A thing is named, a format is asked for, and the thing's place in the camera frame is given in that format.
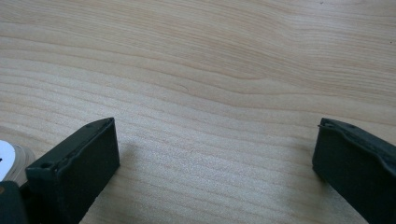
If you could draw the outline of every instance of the black plastic piece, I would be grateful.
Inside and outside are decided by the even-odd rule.
[[[28,224],[20,188],[15,182],[0,182],[0,223]]]
[[[396,147],[353,125],[322,119],[313,169],[369,223],[396,223]]]
[[[113,118],[70,135],[26,168],[28,197],[42,199],[41,223],[79,223],[119,166]]]

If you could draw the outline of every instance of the wood grain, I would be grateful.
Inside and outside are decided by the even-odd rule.
[[[311,169],[317,125],[396,144],[395,74],[393,0],[0,0],[1,139],[116,119],[81,223],[365,223]]]

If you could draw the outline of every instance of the light wood surface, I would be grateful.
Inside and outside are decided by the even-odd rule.
[[[0,0],[0,138],[40,157],[116,119],[81,223],[365,223],[312,171],[317,125],[396,144],[395,75],[394,0]]]

